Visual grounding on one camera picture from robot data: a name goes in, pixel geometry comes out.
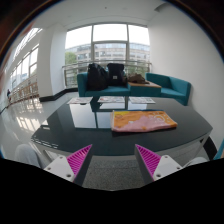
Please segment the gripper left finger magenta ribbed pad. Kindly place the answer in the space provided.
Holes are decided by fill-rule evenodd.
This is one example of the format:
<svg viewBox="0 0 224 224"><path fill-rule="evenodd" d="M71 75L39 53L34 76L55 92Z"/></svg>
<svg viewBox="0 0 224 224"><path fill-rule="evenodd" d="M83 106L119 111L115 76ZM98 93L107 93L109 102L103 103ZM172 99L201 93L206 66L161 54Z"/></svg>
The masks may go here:
<svg viewBox="0 0 224 224"><path fill-rule="evenodd" d="M82 186L91 159L92 145L88 145L67 157L57 157L45 168L45 171Z"/></svg>

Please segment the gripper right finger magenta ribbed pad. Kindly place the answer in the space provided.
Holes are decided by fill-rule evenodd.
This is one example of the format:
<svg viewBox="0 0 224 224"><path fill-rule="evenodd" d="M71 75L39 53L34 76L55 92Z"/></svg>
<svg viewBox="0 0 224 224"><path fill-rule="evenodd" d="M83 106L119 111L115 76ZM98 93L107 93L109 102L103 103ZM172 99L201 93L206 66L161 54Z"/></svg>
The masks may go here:
<svg viewBox="0 0 224 224"><path fill-rule="evenodd" d="M182 169L169 155L160 156L157 153L135 145L135 156L145 184L152 183Z"/></svg>

